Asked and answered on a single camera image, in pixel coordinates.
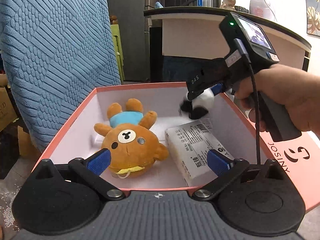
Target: device handle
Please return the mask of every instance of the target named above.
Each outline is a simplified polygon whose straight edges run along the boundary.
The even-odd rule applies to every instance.
[[[265,121],[274,142],[288,141],[302,135],[301,131],[292,123],[284,105],[274,102],[262,92],[258,92],[258,98],[262,119]]]

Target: bear's eye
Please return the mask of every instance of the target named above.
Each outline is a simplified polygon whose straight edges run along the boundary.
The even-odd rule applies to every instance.
[[[137,141],[139,144],[144,144],[146,142],[146,140],[143,137],[139,137]]]
[[[111,148],[112,149],[116,149],[118,147],[118,143],[117,142],[113,142],[112,144],[111,144]]]

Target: golden figurine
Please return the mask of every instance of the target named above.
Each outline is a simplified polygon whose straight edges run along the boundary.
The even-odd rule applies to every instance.
[[[223,0],[220,8],[228,9],[228,10],[236,10],[235,9],[236,0]]]

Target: person's arm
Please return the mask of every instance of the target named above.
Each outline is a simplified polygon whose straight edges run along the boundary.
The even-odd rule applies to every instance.
[[[278,104],[285,105],[293,124],[301,131],[313,131],[320,136],[320,77],[303,70],[276,64],[255,74],[258,91]],[[251,109],[248,96],[252,93],[250,78],[241,81],[235,97],[245,109]],[[255,122],[254,109],[249,119]],[[266,125],[260,124],[260,131]]]

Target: pink box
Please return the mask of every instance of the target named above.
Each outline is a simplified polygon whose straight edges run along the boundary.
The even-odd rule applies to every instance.
[[[184,82],[149,83],[95,88],[70,116],[42,154],[53,163],[68,163],[76,157],[88,158],[100,149],[103,137],[93,126],[97,122],[108,123],[107,108],[118,102],[124,106],[129,98],[140,100],[144,111],[156,111],[158,119],[150,129],[165,144],[164,130],[191,120],[179,116],[179,103],[187,93]],[[210,119],[214,136],[235,158],[256,163],[255,128],[236,105],[225,95],[215,97],[215,107]],[[274,143],[269,133],[260,133],[261,162],[276,158],[294,182],[305,201],[307,211],[320,204],[320,141],[312,132],[304,132],[300,138]],[[156,162],[138,178],[114,178],[108,170],[101,177],[127,192],[139,190],[188,190],[183,176],[172,158]]]

